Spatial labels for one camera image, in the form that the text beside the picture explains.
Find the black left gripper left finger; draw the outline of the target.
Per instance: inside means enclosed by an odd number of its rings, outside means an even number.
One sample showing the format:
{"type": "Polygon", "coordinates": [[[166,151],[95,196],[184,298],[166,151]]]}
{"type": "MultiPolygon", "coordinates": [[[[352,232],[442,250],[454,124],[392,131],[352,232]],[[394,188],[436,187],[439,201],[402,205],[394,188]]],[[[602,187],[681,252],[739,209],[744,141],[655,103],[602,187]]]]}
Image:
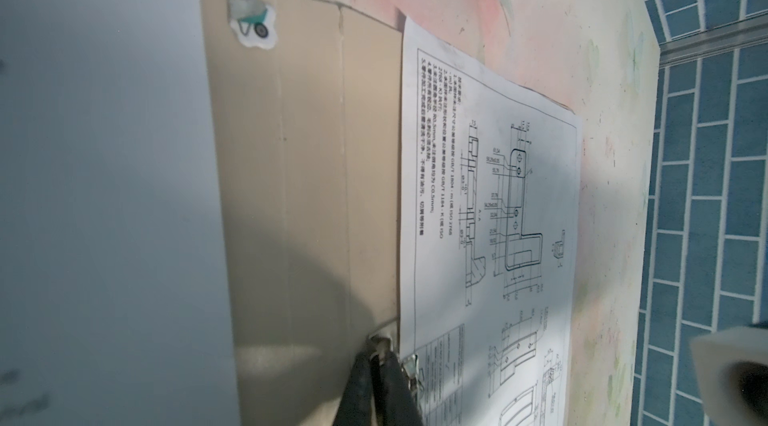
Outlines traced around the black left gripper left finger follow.
{"type": "Polygon", "coordinates": [[[371,426],[373,421],[373,355],[356,355],[348,376],[333,426],[371,426]]]}

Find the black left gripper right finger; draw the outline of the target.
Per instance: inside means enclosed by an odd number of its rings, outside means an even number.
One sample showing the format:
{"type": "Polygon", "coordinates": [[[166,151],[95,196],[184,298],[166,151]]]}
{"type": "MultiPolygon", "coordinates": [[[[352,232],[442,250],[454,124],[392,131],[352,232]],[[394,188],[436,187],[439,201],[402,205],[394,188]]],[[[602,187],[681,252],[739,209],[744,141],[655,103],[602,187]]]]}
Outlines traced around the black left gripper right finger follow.
{"type": "Polygon", "coordinates": [[[423,424],[397,356],[386,351],[376,360],[376,415],[379,425],[423,424]]]}

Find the white technical drawing sheet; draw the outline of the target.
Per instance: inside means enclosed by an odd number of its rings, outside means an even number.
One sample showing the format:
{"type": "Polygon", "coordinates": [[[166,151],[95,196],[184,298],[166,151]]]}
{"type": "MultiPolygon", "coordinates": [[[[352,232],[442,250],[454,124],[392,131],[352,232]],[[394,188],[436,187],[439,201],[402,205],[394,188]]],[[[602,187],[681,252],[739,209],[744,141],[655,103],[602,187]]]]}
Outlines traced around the white technical drawing sheet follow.
{"type": "Polygon", "coordinates": [[[427,425],[565,421],[580,119],[407,21],[400,354],[427,425]]]}

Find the white printed text sheet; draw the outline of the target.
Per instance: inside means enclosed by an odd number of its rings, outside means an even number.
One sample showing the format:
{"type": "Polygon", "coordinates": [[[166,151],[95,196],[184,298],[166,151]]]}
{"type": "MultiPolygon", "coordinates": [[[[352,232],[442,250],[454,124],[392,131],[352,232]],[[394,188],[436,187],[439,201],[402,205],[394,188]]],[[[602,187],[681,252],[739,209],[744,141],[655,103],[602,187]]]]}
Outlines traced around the white printed text sheet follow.
{"type": "Polygon", "coordinates": [[[1,421],[240,421],[200,0],[1,0],[1,421]]]}

